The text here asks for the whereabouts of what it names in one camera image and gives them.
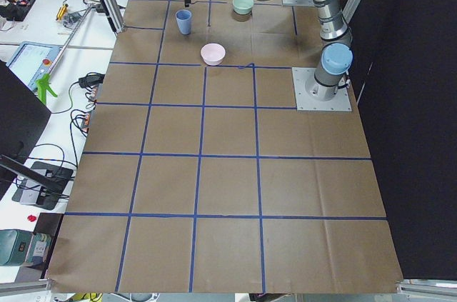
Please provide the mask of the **blue cup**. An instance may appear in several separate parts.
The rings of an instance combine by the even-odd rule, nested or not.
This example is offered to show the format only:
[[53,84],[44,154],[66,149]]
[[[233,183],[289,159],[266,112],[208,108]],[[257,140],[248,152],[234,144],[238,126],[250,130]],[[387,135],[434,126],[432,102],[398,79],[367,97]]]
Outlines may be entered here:
[[192,13],[187,9],[181,9],[175,13],[175,17],[180,33],[189,35],[191,33]]

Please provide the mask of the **mint green bowl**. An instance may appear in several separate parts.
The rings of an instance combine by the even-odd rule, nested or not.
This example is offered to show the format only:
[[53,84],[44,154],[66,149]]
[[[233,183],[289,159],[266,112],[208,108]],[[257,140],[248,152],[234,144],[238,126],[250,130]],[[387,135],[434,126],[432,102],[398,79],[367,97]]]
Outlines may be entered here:
[[253,0],[232,0],[233,11],[238,15],[248,15],[252,12]]

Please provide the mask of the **pink bowl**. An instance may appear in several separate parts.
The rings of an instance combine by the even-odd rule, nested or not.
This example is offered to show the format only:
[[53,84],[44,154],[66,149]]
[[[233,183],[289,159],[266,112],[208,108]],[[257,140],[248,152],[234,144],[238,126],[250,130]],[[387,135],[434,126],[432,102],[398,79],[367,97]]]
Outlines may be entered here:
[[221,64],[225,55],[225,48],[217,43],[206,44],[201,48],[201,57],[204,63],[209,66]]

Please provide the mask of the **yellow screwdriver tool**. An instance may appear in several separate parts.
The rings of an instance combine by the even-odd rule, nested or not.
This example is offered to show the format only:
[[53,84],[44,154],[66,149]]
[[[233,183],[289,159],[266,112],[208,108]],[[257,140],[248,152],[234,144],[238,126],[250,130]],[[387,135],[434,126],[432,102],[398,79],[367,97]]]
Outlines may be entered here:
[[63,4],[63,5],[59,8],[59,11],[58,11],[57,14],[56,14],[56,20],[57,20],[57,21],[61,21],[61,20],[64,18],[65,14],[66,14],[67,11],[68,11],[68,7],[69,7],[68,4]]

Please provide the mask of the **blue teach pendant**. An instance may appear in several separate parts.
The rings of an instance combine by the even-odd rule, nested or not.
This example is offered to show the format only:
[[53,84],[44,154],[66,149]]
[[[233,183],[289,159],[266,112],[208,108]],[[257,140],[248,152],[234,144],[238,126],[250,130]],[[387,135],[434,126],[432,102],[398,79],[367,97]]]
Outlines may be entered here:
[[23,41],[6,62],[9,69],[33,92],[36,81],[46,74],[58,56],[60,46]]

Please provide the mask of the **green plastic grabber tool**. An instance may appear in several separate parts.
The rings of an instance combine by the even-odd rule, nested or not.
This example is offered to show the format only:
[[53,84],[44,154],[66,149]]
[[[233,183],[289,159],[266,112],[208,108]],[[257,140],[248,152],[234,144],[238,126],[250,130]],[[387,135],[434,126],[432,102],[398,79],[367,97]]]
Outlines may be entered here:
[[44,74],[40,79],[36,80],[37,97],[43,105],[47,102],[47,93],[50,93],[53,97],[57,97],[57,93],[50,86],[50,74]]

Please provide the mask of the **brown paper table cover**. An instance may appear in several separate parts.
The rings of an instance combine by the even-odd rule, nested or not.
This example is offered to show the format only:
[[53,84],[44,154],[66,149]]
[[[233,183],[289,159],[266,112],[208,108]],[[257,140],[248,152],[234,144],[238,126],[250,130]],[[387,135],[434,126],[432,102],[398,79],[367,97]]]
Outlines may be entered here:
[[[358,111],[298,111],[318,14],[129,0],[48,275],[60,292],[390,293],[401,280]],[[209,66],[201,48],[222,45]]]

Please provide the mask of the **black monitor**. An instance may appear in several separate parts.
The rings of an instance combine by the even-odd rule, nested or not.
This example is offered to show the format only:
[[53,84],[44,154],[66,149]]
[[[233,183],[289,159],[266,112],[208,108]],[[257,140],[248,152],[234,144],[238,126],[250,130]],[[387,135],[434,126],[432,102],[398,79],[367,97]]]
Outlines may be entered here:
[[4,63],[1,62],[1,195],[17,176],[30,178],[26,159],[40,139],[51,112]]

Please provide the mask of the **black monitor stand base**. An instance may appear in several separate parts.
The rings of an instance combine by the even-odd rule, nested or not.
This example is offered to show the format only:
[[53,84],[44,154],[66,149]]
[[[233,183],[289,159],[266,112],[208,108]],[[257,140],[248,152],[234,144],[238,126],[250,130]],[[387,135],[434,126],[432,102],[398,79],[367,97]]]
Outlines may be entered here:
[[72,169],[35,161],[31,168],[21,165],[16,172],[22,180],[17,179],[12,201],[46,210],[54,209],[58,202],[68,201],[64,190],[73,178]]

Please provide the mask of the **green box device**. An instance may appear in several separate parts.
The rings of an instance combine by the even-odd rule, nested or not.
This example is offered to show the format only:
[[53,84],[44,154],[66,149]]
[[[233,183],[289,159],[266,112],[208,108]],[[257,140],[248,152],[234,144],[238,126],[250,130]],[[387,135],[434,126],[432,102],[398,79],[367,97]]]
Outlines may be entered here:
[[19,229],[1,230],[1,265],[36,266],[46,260],[51,237]]

